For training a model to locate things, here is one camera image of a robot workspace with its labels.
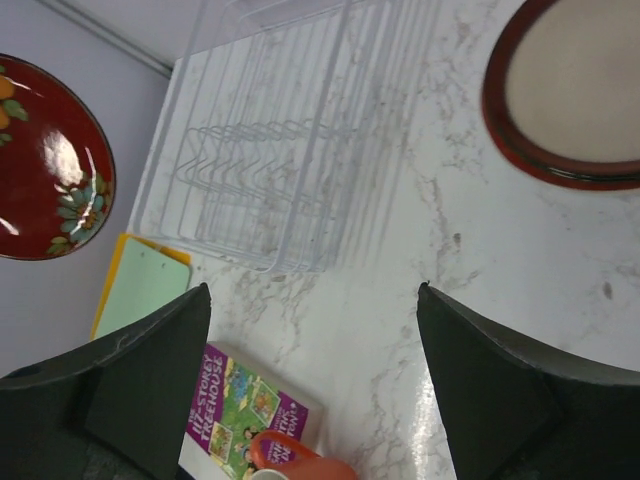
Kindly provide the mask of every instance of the plate rim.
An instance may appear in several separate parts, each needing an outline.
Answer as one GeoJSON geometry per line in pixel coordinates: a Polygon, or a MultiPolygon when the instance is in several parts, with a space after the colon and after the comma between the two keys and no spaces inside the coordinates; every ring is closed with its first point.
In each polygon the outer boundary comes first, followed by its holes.
{"type": "Polygon", "coordinates": [[[529,29],[558,1],[561,0],[526,0],[500,33],[482,85],[484,123],[507,160],[540,180],[581,190],[638,188],[640,159],[596,163],[557,155],[527,138],[510,114],[506,79],[513,56],[529,29]]]}
{"type": "Polygon", "coordinates": [[[113,210],[113,207],[114,207],[115,202],[116,202],[116,191],[117,191],[116,163],[115,163],[114,158],[113,158],[113,150],[111,149],[111,145],[109,144],[109,140],[107,139],[107,136],[105,135],[104,130],[102,129],[102,126],[100,125],[100,122],[98,122],[98,119],[91,112],[89,107],[82,101],[82,99],[78,95],[76,95],[76,93],[73,90],[71,90],[71,88],[69,88],[67,86],[67,84],[65,84],[62,80],[57,78],[55,75],[49,73],[48,71],[46,71],[42,67],[39,67],[38,65],[35,65],[35,64],[33,64],[33,63],[31,63],[31,62],[29,62],[27,60],[24,60],[23,58],[16,57],[14,55],[9,55],[7,53],[0,52],[0,61],[2,61],[3,58],[6,58],[6,59],[8,59],[10,61],[13,61],[13,62],[22,63],[23,65],[28,66],[29,68],[37,71],[39,74],[44,75],[45,77],[48,77],[51,81],[53,81],[58,86],[60,86],[62,89],[64,89],[82,107],[84,112],[89,117],[89,120],[91,120],[93,125],[96,127],[96,129],[97,129],[98,133],[100,134],[100,137],[102,138],[102,141],[103,141],[103,143],[104,143],[104,145],[106,147],[108,163],[111,165],[111,172],[112,172],[111,181],[113,182],[113,192],[112,192],[112,195],[111,195],[112,196],[111,205],[109,206],[109,209],[105,213],[104,220],[98,226],[98,228],[96,229],[95,233],[91,236],[91,238],[89,238],[85,242],[80,243],[79,245],[76,244],[76,246],[74,248],[71,248],[71,249],[67,250],[66,252],[63,252],[63,253],[61,253],[59,255],[46,255],[46,254],[43,254],[41,256],[23,257],[23,256],[16,256],[16,255],[7,255],[7,254],[2,253],[0,251],[0,258],[7,258],[7,259],[11,259],[11,260],[19,260],[19,261],[23,261],[23,262],[39,262],[39,261],[43,261],[43,260],[55,260],[57,258],[62,258],[62,257],[65,257],[67,255],[70,255],[70,254],[72,254],[74,252],[77,252],[81,248],[83,248],[85,245],[87,245],[89,242],[91,242],[91,240],[93,240],[100,233],[102,228],[109,221],[109,218],[111,217],[111,211],[113,210]]]}

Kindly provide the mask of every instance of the orange mug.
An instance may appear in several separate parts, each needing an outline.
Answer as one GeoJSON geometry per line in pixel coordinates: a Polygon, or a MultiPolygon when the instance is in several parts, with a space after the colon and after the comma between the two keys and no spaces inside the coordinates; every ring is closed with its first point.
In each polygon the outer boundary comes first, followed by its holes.
{"type": "Polygon", "coordinates": [[[356,472],[346,463],[333,458],[324,458],[316,452],[285,435],[265,430],[251,441],[249,447],[253,463],[260,469],[251,478],[256,480],[357,480],[356,472]],[[276,465],[267,460],[261,442],[277,442],[296,454],[296,459],[276,465]]]}

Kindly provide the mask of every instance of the mug handle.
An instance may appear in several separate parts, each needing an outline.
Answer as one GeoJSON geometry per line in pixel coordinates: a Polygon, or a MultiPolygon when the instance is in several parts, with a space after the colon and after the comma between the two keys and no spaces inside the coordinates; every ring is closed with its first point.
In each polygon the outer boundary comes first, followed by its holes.
{"type": "Polygon", "coordinates": [[[278,465],[267,460],[262,452],[261,443],[265,440],[271,440],[272,442],[284,445],[296,455],[300,455],[302,458],[316,458],[320,456],[313,450],[308,449],[300,442],[288,435],[285,435],[284,433],[276,432],[274,430],[265,430],[264,432],[256,435],[253,440],[251,440],[251,445],[249,446],[249,452],[251,452],[253,463],[255,463],[258,468],[278,469],[278,465]]]}

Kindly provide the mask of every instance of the children's book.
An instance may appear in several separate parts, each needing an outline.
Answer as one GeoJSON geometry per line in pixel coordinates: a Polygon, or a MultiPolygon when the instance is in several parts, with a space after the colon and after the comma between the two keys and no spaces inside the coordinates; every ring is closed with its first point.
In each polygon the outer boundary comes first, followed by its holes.
{"type": "MultiPolygon", "coordinates": [[[[284,383],[246,355],[222,343],[207,344],[191,405],[187,434],[232,479],[251,478],[257,470],[249,444],[259,432],[283,432],[309,448],[317,441],[322,407],[284,383]]],[[[264,442],[273,463],[295,454],[264,442]]]]}

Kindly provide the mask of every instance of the decorative plate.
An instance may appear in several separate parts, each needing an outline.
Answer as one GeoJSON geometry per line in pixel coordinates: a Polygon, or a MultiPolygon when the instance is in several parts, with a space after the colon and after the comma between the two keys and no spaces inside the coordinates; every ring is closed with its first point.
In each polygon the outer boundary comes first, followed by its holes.
{"type": "Polygon", "coordinates": [[[503,155],[582,190],[640,187],[640,2],[527,0],[502,32],[482,108],[503,155]]]}
{"type": "Polygon", "coordinates": [[[115,194],[98,122],[62,82],[0,54],[0,255],[45,260],[87,243],[115,194]]]}

